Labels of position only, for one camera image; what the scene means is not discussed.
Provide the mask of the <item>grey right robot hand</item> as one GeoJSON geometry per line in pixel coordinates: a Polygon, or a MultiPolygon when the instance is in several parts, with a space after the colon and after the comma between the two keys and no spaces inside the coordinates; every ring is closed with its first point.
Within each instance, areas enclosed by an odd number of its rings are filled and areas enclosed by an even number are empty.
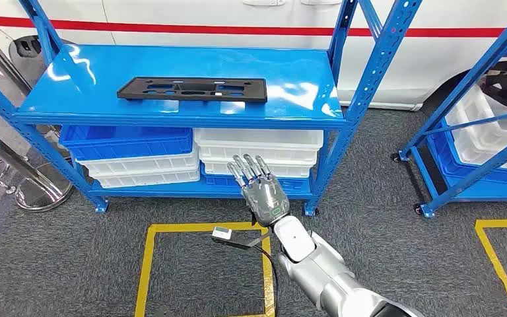
{"type": "Polygon", "coordinates": [[[270,227],[290,213],[290,202],[277,177],[259,155],[234,155],[227,164],[255,222],[270,227]]]}

